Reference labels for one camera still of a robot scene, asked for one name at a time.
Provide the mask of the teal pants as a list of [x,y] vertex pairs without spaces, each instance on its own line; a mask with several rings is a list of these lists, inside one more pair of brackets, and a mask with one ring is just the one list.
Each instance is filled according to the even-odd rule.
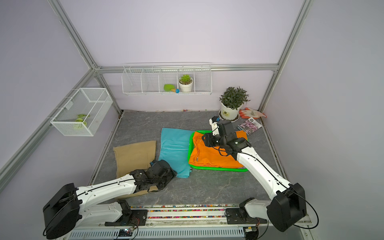
[[166,161],[177,172],[177,178],[190,176],[189,142],[194,131],[163,128],[159,160]]

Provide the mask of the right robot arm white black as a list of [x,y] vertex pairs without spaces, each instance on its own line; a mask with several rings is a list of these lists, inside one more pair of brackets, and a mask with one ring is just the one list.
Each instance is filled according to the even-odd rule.
[[231,121],[221,121],[215,116],[209,124],[212,132],[202,137],[205,146],[231,156],[246,167],[270,198],[268,201],[246,201],[243,208],[249,217],[268,220],[284,232],[307,215],[305,190],[300,184],[293,185],[274,171],[247,139],[237,136]]

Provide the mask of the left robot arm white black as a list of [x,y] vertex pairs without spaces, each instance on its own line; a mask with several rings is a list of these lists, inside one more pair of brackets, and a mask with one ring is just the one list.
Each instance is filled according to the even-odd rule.
[[129,212],[128,205],[102,209],[96,206],[121,196],[149,191],[152,186],[160,191],[176,176],[177,172],[165,160],[154,160],[146,170],[134,170],[101,184],[78,188],[73,183],[66,184],[43,207],[43,235],[54,240],[85,223],[115,223]]

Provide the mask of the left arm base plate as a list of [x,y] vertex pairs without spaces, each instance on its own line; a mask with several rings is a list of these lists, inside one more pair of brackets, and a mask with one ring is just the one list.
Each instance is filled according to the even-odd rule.
[[114,222],[105,222],[105,227],[144,226],[147,221],[147,210],[123,210],[123,214]]

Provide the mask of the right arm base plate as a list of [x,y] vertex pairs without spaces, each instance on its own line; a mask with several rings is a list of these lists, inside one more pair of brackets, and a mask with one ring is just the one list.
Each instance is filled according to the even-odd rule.
[[259,225],[266,224],[267,220],[260,218],[251,218],[240,208],[225,209],[225,217],[228,225],[240,225],[240,224],[251,224]]

